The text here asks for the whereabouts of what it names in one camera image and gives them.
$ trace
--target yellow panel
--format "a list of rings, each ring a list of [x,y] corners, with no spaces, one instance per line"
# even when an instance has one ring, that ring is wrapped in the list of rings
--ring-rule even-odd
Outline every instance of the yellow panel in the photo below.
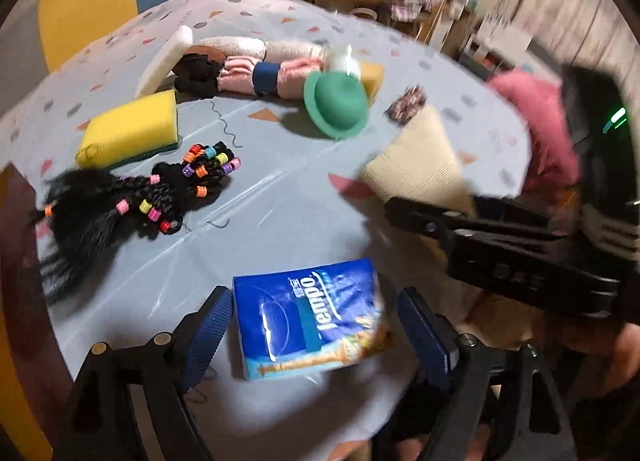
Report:
[[[51,447],[24,397],[0,311],[0,423],[25,461],[49,461]]]
[[[40,0],[40,40],[49,72],[138,14],[136,0]]]

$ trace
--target tempo tissue pack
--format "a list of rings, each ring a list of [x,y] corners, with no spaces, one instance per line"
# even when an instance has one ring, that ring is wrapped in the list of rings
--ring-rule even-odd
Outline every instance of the tempo tissue pack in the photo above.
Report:
[[[236,277],[234,296],[250,380],[336,369],[390,346],[368,259]]]

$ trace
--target pink fuzzy fabric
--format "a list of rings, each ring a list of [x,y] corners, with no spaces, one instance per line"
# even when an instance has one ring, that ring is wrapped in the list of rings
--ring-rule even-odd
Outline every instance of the pink fuzzy fabric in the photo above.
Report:
[[[560,86],[515,70],[495,76],[487,85],[511,102],[529,125],[531,161],[523,192],[545,192],[571,186],[580,165],[564,120]]]
[[[306,77],[312,71],[319,71],[322,61],[319,58],[300,57],[286,60],[278,71],[278,96],[287,100],[302,98]]]
[[[218,76],[218,90],[255,95],[254,68],[260,62],[252,56],[230,56]]]

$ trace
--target black scrunchie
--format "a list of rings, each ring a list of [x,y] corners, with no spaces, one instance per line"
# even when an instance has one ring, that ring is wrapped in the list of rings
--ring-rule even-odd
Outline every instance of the black scrunchie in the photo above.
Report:
[[[197,98],[213,98],[218,94],[218,76],[222,67],[206,55],[188,53],[174,66],[174,87],[180,93]]]

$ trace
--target white foam block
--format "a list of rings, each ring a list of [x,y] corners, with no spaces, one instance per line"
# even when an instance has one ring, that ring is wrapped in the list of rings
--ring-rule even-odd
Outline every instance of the white foam block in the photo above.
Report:
[[[180,26],[142,73],[136,89],[136,99],[155,93],[184,52],[192,45],[193,31],[188,26]]]

